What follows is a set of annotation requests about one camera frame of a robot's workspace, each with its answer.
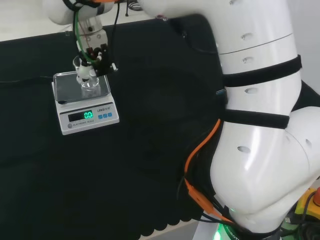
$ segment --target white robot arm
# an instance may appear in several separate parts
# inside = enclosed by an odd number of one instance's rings
[[[75,58],[73,65],[78,73],[77,81],[84,88],[95,87],[95,79],[106,75],[109,69],[117,70],[115,64],[109,61],[108,37],[98,17],[109,12],[113,5],[114,2],[111,1],[97,3],[87,0],[43,0],[43,8],[51,21],[59,25],[72,24],[78,30],[77,47],[80,57]],[[74,23],[76,8],[77,22]]]
[[[238,225],[258,234],[275,231],[320,176],[320,108],[292,112],[302,81],[287,0],[138,2],[152,17],[207,18],[228,96],[211,183]],[[71,23],[62,0],[45,0],[45,6],[54,22]],[[97,14],[83,7],[79,18]]]

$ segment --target digital scale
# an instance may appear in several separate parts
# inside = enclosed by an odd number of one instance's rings
[[[83,89],[77,72],[58,73],[53,77],[53,94],[63,135],[119,123],[115,100],[106,76],[99,78],[93,90]]]

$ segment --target black strap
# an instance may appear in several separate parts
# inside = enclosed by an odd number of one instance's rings
[[[226,87],[243,87],[281,79],[297,73],[302,68],[301,56],[274,66],[235,74],[223,75]]]
[[[70,9],[73,12],[78,12],[82,8],[82,6],[76,6],[76,4],[87,5],[91,8],[98,8],[101,5],[101,3],[88,0],[77,0],[75,1],[75,3],[71,3],[70,0],[63,0],[63,3],[67,6],[68,9]]]
[[[225,110],[223,120],[228,123],[245,124],[274,129],[286,129],[289,116],[256,111]]]
[[[104,4],[100,4],[100,6],[98,6],[98,9],[97,9],[97,12],[96,12],[96,15],[101,15],[103,14],[105,11],[105,5]]]

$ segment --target table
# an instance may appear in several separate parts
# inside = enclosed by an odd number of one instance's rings
[[[212,50],[208,23],[181,18],[195,47]],[[107,26],[110,37],[112,27]],[[72,71],[65,33],[0,42],[0,231],[3,239],[125,239],[199,218],[176,200],[187,149],[212,127],[223,88],[216,54],[190,49],[167,22],[117,28],[110,75],[120,123],[62,136],[48,79]],[[297,107],[320,107],[308,86]]]

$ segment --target white wall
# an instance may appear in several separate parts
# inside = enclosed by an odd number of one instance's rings
[[[287,0],[302,57],[302,79],[320,94],[320,0]]]
[[[117,7],[101,16],[104,26],[115,22]],[[143,11],[129,10],[125,16],[126,3],[121,4],[118,23],[150,19]],[[69,25],[54,24],[42,9],[42,0],[0,0],[0,42],[71,30]]]

